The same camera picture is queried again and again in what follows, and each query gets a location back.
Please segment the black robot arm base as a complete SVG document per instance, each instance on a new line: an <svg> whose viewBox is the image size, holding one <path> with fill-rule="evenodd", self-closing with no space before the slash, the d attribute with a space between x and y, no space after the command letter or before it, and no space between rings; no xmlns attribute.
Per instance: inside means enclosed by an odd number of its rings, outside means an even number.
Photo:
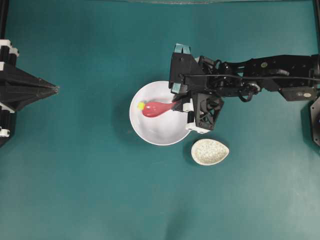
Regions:
<svg viewBox="0 0 320 240"><path fill-rule="evenodd" d="M300 111L303 140L313 150L320 150L320 98L309 102Z"/></svg>

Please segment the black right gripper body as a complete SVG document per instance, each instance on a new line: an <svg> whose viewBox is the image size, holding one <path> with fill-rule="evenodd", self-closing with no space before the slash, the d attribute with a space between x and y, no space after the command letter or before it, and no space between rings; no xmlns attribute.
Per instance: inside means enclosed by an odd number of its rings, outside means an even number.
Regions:
<svg viewBox="0 0 320 240"><path fill-rule="evenodd" d="M224 101L205 93L193 93L182 101L182 110L187 113L185 129L197 133L208 133L216 125Z"/></svg>

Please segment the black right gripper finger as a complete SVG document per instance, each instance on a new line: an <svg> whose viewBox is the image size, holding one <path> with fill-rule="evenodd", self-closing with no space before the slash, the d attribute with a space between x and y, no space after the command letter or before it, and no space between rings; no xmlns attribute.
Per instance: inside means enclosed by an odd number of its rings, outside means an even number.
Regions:
<svg viewBox="0 0 320 240"><path fill-rule="evenodd" d="M182 97L182 98L174 98L172 100L173 107L171 108L173 111L178 112L193 112L194 111L194 105L193 100L190 97Z"/></svg>
<svg viewBox="0 0 320 240"><path fill-rule="evenodd" d="M191 95L190 93L187 94L175 94L172 101L173 102L178 102L178 101L182 101L182 102L189 102L191 99Z"/></svg>

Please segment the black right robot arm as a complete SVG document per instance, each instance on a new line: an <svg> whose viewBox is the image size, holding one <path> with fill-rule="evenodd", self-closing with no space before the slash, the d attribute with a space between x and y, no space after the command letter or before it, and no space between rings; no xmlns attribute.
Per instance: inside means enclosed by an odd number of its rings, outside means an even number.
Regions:
<svg viewBox="0 0 320 240"><path fill-rule="evenodd" d="M277 55L243 62L222 62L201 55L173 53L168 87L173 111L187 112L189 130L212 131L224 98L247 103L262 90L278 92L288 102L319 96L320 56Z"/></svg>

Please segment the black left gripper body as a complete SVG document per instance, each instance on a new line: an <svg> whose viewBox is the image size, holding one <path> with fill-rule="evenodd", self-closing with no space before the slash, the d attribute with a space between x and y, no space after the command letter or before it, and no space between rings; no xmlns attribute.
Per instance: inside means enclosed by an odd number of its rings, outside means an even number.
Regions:
<svg viewBox="0 0 320 240"><path fill-rule="evenodd" d="M5 70L15 67L19 51L8 39L0 40L0 147L3 147L15 134L17 113L9 103L9 84Z"/></svg>

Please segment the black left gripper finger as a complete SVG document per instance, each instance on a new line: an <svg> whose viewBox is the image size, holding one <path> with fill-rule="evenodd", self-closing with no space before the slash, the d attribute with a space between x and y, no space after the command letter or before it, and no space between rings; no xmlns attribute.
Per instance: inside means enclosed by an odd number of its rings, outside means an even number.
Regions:
<svg viewBox="0 0 320 240"><path fill-rule="evenodd" d="M57 94L58 91L59 89L10 86L0 90L0 103L17 112L29 104Z"/></svg>
<svg viewBox="0 0 320 240"><path fill-rule="evenodd" d="M32 87L58 90L59 87L33 76L9 63L0 62L0 90L8 87Z"/></svg>

